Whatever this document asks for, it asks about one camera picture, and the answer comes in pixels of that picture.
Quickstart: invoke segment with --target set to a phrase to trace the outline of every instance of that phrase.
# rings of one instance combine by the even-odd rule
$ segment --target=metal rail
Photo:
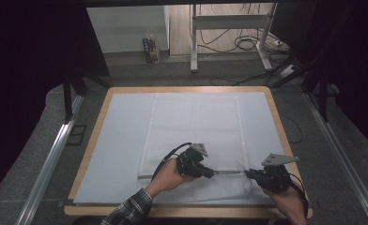
[[[333,154],[336,156],[336,159],[338,160],[340,166],[342,167],[342,170],[345,173],[345,176],[348,182],[350,183],[350,186],[353,188],[355,194],[357,195],[357,198],[360,201],[360,204],[362,205],[363,210],[366,213],[366,216],[368,217],[368,188],[367,186],[365,186],[365,184],[362,182],[356,169],[351,164],[350,159],[345,153],[345,150],[343,149],[343,147],[340,145],[338,139],[336,138],[336,135],[334,134],[333,130],[330,127],[330,124],[325,122],[325,120],[319,114],[318,109],[317,109],[318,103],[316,102],[312,94],[304,94],[304,97],[307,99],[310,105],[310,108],[314,114],[314,117],[316,119],[316,122],[321,127],[325,138],[330,144],[330,148]]]
[[[40,204],[43,194],[49,185],[49,181],[53,175],[59,157],[61,156],[62,150],[64,149],[65,143],[67,142],[69,133],[75,123],[77,112],[82,105],[83,99],[84,98],[81,96],[76,96],[74,99],[72,104],[73,116],[67,124],[62,125],[60,128],[52,149],[50,150],[50,153],[38,174],[38,178],[29,193],[25,205],[15,222],[16,225],[31,224],[32,219],[38,210],[38,205]]]

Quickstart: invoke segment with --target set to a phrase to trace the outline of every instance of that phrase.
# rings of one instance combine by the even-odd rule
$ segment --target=person's arm
[[[263,191],[269,195],[278,210],[289,219],[292,225],[307,225],[300,195],[292,187],[280,193],[274,193],[265,188]]]
[[[121,203],[101,225],[112,224],[136,224],[145,218],[152,206],[152,199],[165,190],[177,188],[180,184],[196,179],[187,175],[181,175],[176,169],[176,159],[166,161],[161,170],[145,188],[140,189],[135,195]]]

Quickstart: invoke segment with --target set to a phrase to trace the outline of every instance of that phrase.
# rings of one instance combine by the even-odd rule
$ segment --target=wall
[[[87,12],[103,53],[143,51],[142,39],[152,33],[161,50],[168,45],[167,7],[92,7]]]

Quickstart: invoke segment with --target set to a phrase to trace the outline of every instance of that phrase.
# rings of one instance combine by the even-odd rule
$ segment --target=finger
[[[270,191],[269,189],[265,189],[265,188],[262,188],[262,187],[261,187],[261,189],[263,190],[263,192],[264,192],[265,194],[267,194],[267,195],[269,195],[269,196],[271,196],[271,195],[273,194],[273,192],[272,192],[272,191]]]
[[[184,182],[187,182],[187,181],[193,181],[195,179],[197,179],[198,177],[194,177],[194,176],[189,176],[189,175],[182,175],[182,179]]]

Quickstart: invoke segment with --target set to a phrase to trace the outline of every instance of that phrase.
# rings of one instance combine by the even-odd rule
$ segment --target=black curtain
[[[326,69],[340,91],[337,104],[368,139],[368,1],[355,5]]]
[[[109,75],[85,7],[40,2],[0,1],[0,182],[65,74]]]

